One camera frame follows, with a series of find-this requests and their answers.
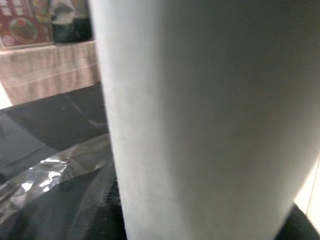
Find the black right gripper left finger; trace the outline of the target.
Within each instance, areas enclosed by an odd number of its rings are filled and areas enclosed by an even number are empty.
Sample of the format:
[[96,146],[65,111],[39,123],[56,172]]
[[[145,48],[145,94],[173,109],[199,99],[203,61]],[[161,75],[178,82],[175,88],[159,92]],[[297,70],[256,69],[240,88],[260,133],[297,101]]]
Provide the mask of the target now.
[[118,181],[113,166],[104,166],[90,187],[93,196],[86,199],[85,240],[124,240],[125,227]]

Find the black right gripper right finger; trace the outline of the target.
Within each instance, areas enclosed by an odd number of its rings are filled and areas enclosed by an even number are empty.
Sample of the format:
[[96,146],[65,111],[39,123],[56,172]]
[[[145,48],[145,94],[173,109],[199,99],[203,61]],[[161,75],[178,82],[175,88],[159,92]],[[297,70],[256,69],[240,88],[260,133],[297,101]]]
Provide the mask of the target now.
[[318,240],[318,232],[294,203],[274,240]]

